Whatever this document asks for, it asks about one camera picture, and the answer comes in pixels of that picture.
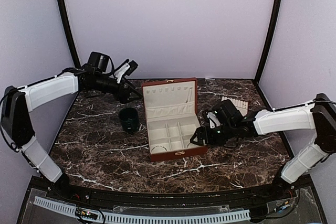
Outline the dark green cup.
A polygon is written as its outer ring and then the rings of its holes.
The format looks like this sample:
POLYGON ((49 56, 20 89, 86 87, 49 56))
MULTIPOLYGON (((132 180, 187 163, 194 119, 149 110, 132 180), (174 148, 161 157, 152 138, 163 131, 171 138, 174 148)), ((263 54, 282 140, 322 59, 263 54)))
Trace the dark green cup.
POLYGON ((135 108, 124 108, 119 112, 119 120, 123 130, 129 134, 134 134, 139 130, 139 114, 135 108))

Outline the red wooden jewelry box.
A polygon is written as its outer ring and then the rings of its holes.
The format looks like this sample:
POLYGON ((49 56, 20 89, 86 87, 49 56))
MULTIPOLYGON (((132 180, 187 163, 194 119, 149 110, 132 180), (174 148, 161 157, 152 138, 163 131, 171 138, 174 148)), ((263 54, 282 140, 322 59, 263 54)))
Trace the red wooden jewelry box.
POLYGON ((151 161, 206 154, 206 146, 190 143, 200 127, 197 79, 146 82, 141 88, 151 161))

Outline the red jewelry tray cream insert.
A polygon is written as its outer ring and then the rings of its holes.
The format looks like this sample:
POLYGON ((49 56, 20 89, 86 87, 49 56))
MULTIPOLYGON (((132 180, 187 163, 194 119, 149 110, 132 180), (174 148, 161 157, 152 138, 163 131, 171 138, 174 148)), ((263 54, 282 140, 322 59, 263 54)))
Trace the red jewelry tray cream insert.
POLYGON ((245 116, 248 113, 248 102, 229 97, 222 97, 221 101, 224 100, 230 100, 236 107, 236 109, 238 109, 243 116, 245 116))

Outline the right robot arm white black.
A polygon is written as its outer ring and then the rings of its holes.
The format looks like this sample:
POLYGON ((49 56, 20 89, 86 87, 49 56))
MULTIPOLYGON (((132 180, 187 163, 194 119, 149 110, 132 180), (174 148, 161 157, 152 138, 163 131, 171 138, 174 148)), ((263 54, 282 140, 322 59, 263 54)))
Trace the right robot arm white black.
POLYGON ((314 130, 313 139, 287 162, 279 172, 279 180, 268 188, 273 200, 288 191, 288 184, 312 169, 315 164, 335 153, 335 102, 324 93, 302 104, 279 109, 262 109, 246 115, 226 99, 205 113, 206 126, 198 127, 190 143, 221 146, 232 138, 255 137, 275 132, 314 130))

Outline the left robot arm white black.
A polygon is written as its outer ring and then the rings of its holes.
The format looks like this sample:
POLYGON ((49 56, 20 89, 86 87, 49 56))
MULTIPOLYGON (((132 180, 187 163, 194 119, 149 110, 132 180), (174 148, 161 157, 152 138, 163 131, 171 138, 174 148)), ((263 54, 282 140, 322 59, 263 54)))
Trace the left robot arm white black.
POLYGON ((20 87, 8 86, 1 98, 1 134, 9 148, 20 153, 32 169, 54 185, 54 193, 63 201, 74 197, 68 175, 40 144, 32 122, 32 114, 69 95, 81 91, 111 94, 127 104, 142 95, 127 79, 138 68, 126 59, 115 67, 110 56, 93 51, 80 67, 65 68, 61 73, 20 87))

